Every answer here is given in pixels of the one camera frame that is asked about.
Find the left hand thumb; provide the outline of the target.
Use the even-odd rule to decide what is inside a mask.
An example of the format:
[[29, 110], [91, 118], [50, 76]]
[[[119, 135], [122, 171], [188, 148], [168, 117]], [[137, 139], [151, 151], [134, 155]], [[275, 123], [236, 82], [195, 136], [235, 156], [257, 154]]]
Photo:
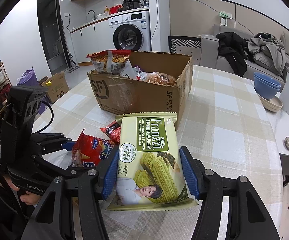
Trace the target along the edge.
[[[12, 191], [12, 198], [11, 195], [4, 189], [2, 183], [0, 182], [0, 195], [1, 198], [6, 202], [6, 203], [11, 203], [12, 199], [15, 198], [15, 193], [19, 192], [20, 188], [17, 187], [16, 185], [13, 184], [10, 176], [4, 175], [3, 176], [9, 187], [11, 188]], [[26, 205], [32, 205], [36, 206], [41, 199], [40, 195], [33, 194], [29, 191], [26, 191], [25, 194], [21, 194], [19, 197], [17, 197], [17, 200], [25, 203]]]

